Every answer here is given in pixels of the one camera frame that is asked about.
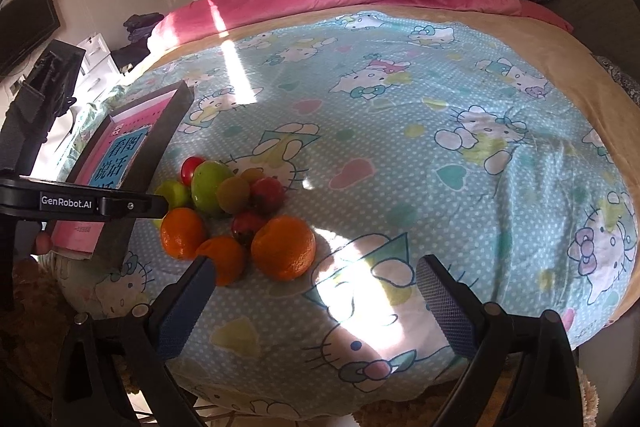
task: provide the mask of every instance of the pink book cover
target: pink book cover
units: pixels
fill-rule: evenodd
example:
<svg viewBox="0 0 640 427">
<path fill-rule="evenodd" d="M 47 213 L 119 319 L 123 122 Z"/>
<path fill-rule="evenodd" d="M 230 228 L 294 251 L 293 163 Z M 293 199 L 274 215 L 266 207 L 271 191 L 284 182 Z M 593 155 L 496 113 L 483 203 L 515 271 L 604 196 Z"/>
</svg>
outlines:
<svg viewBox="0 0 640 427">
<path fill-rule="evenodd" d="M 111 117 L 111 123 L 82 166 L 75 184 L 120 188 L 149 131 L 175 91 L 159 95 Z M 72 259 L 94 253 L 103 223 L 59 221 L 51 235 L 53 250 Z"/>
</svg>

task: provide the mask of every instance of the green apple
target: green apple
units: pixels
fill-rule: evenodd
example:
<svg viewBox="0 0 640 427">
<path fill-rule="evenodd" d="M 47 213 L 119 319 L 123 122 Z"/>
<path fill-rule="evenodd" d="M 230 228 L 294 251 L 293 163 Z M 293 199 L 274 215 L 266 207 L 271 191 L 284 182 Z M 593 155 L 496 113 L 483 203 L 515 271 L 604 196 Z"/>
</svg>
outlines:
<svg viewBox="0 0 640 427">
<path fill-rule="evenodd" d="M 220 184 L 233 175 L 231 169 L 220 162 L 206 161 L 198 165 L 191 180 L 191 196 L 196 208 L 209 216 L 221 216 L 216 192 Z"/>
<path fill-rule="evenodd" d="M 180 206 L 190 206 L 191 193 L 189 187 L 185 187 L 178 180 L 165 180 L 156 188 L 156 196 L 162 196 L 169 203 L 169 210 Z M 162 219 L 154 219 L 154 225 L 160 228 Z"/>
</svg>

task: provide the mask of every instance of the bed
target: bed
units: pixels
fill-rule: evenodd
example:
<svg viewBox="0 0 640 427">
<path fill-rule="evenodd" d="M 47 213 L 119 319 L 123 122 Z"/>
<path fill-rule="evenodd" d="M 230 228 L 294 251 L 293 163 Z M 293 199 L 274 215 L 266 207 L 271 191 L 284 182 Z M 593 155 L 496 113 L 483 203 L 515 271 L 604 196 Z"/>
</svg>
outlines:
<svg viewBox="0 0 640 427">
<path fill-rule="evenodd" d="M 292 282 L 249 267 L 218 288 L 168 363 L 214 404 L 345 415 L 450 378 L 457 361 L 415 287 L 428 253 L 510 313 L 555 309 L 572 346 L 639 296 L 640 109 L 560 28 L 371 4 L 222 28 L 88 110 L 70 158 L 107 110 L 180 79 L 195 102 L 151 190 L 190 155 L 258 166 L 318 242 Z M 52 263 L 65 298 L 95 318 L 152 301 L 186 266 L 147 221 L 117 273 Z"/>
</svg>

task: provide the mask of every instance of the red apple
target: red apple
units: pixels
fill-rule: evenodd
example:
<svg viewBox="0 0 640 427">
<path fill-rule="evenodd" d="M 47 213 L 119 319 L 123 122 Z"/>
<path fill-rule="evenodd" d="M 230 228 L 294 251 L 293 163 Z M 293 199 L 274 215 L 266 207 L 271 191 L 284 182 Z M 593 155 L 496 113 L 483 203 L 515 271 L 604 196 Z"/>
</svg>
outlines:
<svg viewBox="0 0 640 427">
<path fill-rule="evenodd" d="M 184 161 L 184 163 L 182 164 L 182 168 L 180 168 L 180 179 L 184 185 L 187 185 L 187 187 L 191 187 L 193 172 L 198 165 L 204 162 L 204 158 L 200 158 L 198 156 L 190 156 Z"/>
<path fill-rule="evenodd" d="M 286 192 L 275 178 L 262 178 L 251 185 L 251 202 L 261 214 L 273 214 L 284 204 Z"/>
<path fill-rule="evenodd" d="M 238 243 L 249 248 L 254 240 L 254 235 L 266 224 L 265 217 L 254 210 L 245 210 L 236 215 L 231 222 L 231 234 Z"/>
</svg>

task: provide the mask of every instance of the hello kitty print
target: hello kitty print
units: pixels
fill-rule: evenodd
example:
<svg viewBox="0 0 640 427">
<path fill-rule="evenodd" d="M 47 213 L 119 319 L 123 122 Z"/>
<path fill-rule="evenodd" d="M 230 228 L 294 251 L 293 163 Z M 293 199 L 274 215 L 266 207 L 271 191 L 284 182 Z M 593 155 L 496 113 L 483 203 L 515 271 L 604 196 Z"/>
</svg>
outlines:
<svg viewBox="0 0 640 427">
<path fill-rule="evenodd" d="M 131 92 L 180 79 L 196 101 L 152 188 L 187 156 L 260 169 L 287 189 L 283 213 L 304 219 L 318 248 L 294 281 L 249 263 L 214 291 L 168 365 L 198 396 L 303 422 L 449 380 L 456 359 L 415 285 L 427 253 L 481 301 L 518 315 L 555 309 L 572 346 L 625 293 L 638 227 L 615 153 L 553 78 L 491 35 L 345 10 L 182 57 Z M 228 234 L 230 219 L 207 226 Z M 126 314 L 188 266 L 144 220 L 128 250 L 120 269 L 60 270 L 79 311 Z"/>
</svg>

